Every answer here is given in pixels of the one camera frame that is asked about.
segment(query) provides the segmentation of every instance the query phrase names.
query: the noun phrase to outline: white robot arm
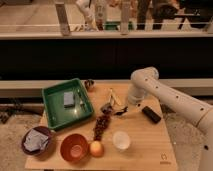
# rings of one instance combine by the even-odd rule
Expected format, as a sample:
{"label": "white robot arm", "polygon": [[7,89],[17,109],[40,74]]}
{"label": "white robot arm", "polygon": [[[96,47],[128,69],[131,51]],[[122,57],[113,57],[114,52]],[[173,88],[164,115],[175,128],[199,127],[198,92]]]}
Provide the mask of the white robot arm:
{"label": "white robot arm", "polygon": [[150,93],[175,112],[182,114],[205,134],[199,171],[212,171],[213,106],[160,83],[158,77],[158,71],[154,67],[134,71],[131,75],[132,85],[128,101],[137,104]]}

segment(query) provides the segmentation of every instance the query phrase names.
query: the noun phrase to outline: person's legs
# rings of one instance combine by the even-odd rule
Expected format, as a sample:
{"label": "person's legs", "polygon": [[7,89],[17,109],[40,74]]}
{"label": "person's legs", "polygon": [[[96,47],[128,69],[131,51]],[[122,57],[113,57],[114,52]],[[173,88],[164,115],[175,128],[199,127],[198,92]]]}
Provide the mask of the person's legs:
{"label": "person's legs", "polygon": [[137,29],[144,30],[146,23],[146,13],[149,8],[151,0],[138,0],[138,14],[137,14]]}
{"label": "person's legs", "polygon": [[[152,0],[152,4],[153,4],[153,11],[155,12],[157,10],[157,7],[160,3],[168,3],[169,0]],[[156,18],[154,15],[153,19],[154,19],[154,24],[153,24],[153,30],[159,30],[162,27],[162,23],[163,23],[163,19],[162,18]]]}

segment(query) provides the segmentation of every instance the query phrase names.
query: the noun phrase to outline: green tray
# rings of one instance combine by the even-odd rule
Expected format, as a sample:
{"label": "green tray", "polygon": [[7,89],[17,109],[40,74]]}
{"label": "green tray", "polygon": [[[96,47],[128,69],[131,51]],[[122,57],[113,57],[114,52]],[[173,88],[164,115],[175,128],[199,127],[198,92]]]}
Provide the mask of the green tray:
{"label": "green tray", "polygon": [[[75,106],[64,107],[64,92],[72,91],[75,96]],[[55,131],[71,126],[92,116],[94,109],[89,101],[86,90],[78,78],[44,88],[42,90],[48,127]]]}
{"label": "green tray", "polygon": [[[117,26],[120,25],[120,21],[106,21],[104,24],[104,30],[118,30]],[[129,22],[129,30],[133,30],[133,24]]]}

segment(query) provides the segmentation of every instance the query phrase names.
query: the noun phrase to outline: cloth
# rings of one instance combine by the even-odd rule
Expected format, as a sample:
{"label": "cloth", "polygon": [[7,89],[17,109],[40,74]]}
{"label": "cloth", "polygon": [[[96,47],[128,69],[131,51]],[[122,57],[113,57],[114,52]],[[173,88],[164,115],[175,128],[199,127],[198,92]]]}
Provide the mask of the cloth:
{"label": "cloth", "polygon": [[[153,8],[155,10],[157,4],[159,3],[166,3],[169,0],[152,0]],[[146,23],[146,14],[149,9],[149,4],[151,0],[138,0],[138,15],[137,15],[137,29],[144,30],[145,23]],[[153,29],[161,29],[163,20],[154,18],[154,25]]]}
{"label": "cloth", "polygon": [[24,147],[28,151],[43,150],[48,143],[48,136],[32,129],[26,136]]}

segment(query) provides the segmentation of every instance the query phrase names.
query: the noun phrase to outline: black wall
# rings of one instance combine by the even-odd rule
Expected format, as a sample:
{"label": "black wall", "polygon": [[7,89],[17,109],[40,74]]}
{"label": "black wall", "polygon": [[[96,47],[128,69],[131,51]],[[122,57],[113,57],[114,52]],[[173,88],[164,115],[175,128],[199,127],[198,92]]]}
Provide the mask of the black wall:
{"label": "black wall", "polygon": [[213,38],[1,40],[2,80],[129,79],[155,66],[161,78],[213,78]]}

